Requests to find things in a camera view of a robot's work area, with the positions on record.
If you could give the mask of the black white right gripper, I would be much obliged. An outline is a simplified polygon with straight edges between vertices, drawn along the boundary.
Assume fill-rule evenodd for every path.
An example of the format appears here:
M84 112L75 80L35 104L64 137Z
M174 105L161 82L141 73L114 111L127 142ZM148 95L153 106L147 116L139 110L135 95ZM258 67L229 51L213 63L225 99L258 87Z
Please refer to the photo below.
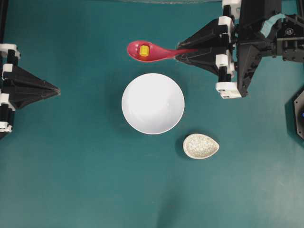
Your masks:
M212 20L177 46L177 49L199 50L177 55L175 59L217 75L219 80L216 90L223 99L240 98L237 82L232 82L231 79L237 70L237 64L233 60L233 50L236 47L234 20L240 17L241 1L223 0L222 8L221 17Z

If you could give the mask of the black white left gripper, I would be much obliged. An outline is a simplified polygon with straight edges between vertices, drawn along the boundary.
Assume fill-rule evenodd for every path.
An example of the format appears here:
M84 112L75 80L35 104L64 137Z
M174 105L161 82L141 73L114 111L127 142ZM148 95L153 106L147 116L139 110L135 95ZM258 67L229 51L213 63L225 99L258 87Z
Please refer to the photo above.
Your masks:
M0 78L0 132L11 133L15 111L34 102L60 95L60 90L51 83L42 80L18 67L20 52L15 44L1 44L0 56L7 59L2 65ZM7 89L4 82L36 89Z

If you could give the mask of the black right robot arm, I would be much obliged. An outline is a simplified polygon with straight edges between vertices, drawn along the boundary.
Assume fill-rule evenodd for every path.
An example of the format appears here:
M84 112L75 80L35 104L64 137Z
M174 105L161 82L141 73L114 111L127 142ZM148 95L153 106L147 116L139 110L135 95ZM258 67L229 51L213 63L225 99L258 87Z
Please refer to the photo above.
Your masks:
M224 99L247 95L264 57L304 60L304 19L282 12L279 0L224 0L223 15L181 42L176 59L217 75Z

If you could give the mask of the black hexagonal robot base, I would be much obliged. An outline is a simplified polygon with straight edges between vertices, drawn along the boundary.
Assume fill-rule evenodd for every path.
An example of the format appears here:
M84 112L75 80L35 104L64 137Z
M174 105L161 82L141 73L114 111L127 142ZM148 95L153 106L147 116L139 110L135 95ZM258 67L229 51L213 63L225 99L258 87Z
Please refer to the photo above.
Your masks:
M299 144L304 144L304 87L285 104L287 133Z

